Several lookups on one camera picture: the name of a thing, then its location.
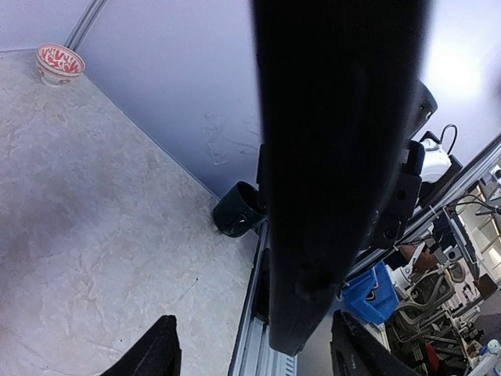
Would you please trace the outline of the right aluminium frame post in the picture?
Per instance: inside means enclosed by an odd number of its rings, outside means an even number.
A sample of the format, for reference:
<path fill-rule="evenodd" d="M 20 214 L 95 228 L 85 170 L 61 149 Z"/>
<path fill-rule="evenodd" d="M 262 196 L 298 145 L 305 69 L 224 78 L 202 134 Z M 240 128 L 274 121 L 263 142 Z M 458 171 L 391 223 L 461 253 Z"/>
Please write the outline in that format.
<path fill-rule="evenodd" d="M 75 24 L 65 41 L 65 47 L 73 51 L 77 51 L 107 3 L 107 0 L 91 0 L 88 3 L 78 22 Z"/>

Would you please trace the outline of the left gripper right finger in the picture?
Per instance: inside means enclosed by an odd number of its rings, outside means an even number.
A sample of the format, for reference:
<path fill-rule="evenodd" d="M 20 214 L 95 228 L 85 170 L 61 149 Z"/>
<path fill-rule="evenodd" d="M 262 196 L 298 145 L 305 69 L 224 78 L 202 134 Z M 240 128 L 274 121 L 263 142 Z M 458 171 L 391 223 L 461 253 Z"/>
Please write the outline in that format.
<path fill-rule="evenodd" d="M 330 355 L 336 376 L 412 376 L 410 367 L 384 348 L 351 314 L 336 311 Z"/>

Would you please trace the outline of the front aluminium rail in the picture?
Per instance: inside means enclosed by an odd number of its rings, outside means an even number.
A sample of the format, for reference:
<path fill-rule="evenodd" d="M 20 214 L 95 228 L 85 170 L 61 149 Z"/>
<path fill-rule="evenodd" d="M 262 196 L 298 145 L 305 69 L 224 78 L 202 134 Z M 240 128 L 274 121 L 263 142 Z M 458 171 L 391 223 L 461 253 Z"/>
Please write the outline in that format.
<path fill-rule="evenodd" d="M 257 230 L 258 244 L 240 317 L 229 376 L 296 375 L 297 357 L 269 345 L 269 226 Z"/>

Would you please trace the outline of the red white patterned bowl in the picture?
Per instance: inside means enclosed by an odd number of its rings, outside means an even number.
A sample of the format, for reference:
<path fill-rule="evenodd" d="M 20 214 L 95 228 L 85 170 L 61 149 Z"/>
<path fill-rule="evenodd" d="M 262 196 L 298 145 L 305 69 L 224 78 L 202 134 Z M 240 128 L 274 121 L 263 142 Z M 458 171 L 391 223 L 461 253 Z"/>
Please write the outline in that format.
<path fill-rule="evenodd" d="M 86 70 L 84 60 L 63 45 L 41 45 L 35 56 L 41 82 L 51 88 L 66 85 L 79 78 Z"/>

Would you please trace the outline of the black phone case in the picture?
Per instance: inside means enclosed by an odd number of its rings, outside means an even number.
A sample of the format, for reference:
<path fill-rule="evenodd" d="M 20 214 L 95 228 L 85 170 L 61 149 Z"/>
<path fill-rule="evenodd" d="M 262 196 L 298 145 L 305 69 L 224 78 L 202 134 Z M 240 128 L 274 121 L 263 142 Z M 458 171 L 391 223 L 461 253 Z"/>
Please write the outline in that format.
<path fill-rule="evenodd" d="M 394 191 L 427 1 L 255 1 L 269 344 L 298 354 Z"/>

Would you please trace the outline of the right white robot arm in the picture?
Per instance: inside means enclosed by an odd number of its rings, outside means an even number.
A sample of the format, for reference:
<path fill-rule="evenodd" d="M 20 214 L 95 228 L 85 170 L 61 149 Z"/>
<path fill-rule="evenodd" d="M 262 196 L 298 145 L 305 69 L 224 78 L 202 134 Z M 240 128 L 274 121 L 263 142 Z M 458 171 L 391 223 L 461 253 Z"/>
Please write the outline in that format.
<path fill-rule="evenodd" d="M 390 248 L 402 238 L 416 210 L 423 209 L 431 191 L 442 183 L 453 166 L 443 139 L 415 134 L 430 120 L 438 103 L 428 87 L 419 80 L 411 96 L 409 114 L 404 123 L 404 143 L 399 155 L 398 174 L 384 210 L 367 231 L 365 248 Z"/>

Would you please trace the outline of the dark green mug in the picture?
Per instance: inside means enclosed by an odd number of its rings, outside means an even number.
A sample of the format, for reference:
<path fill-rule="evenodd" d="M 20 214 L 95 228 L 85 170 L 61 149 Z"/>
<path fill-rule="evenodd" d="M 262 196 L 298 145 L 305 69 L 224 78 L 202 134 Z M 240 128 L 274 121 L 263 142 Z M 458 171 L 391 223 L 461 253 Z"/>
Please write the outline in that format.
<path fill-rule="evenodd" d="M 239 181 L 216 204 L 212 212 L 214 224 L 228 237 L 241 237 L 266 215 L 259 192 L 249 183 Z"/>

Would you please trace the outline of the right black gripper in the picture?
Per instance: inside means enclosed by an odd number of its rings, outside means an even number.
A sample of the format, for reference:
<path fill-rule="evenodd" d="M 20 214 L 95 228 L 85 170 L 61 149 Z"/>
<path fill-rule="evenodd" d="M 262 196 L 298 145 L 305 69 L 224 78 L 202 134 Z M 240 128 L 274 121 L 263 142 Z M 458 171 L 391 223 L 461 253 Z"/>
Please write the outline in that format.
<path fill-rule="evenodd" d="M 420 192 L 424 155 L 424 147 L 420 143 L 409 141 L 395 188 L 373 231 L 371 247 L 390 248 L 402 238 Z"/>

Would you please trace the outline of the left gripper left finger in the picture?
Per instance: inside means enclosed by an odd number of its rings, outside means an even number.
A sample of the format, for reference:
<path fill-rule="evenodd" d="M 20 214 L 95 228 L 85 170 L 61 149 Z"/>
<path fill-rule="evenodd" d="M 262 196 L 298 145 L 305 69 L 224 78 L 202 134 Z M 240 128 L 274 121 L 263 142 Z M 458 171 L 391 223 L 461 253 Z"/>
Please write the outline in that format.
<path fill-rule="evenodd" d="M 102 376 L 180 375 L 182 350 L 176 328 L 175 316 L 161 316 Z"/>

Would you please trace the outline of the blue plastic bin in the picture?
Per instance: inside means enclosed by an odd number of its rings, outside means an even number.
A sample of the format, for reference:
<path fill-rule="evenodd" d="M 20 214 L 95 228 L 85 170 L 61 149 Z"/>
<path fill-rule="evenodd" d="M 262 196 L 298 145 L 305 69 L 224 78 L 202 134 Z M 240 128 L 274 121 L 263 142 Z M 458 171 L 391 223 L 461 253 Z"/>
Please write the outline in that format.
<path fill-rule="evenodd" d="M 385 262 L 377 263 L 351 280 L 342 290 L 348 311 L 369 324 L 384 324 L 397 309 L 399 299 Z"/>

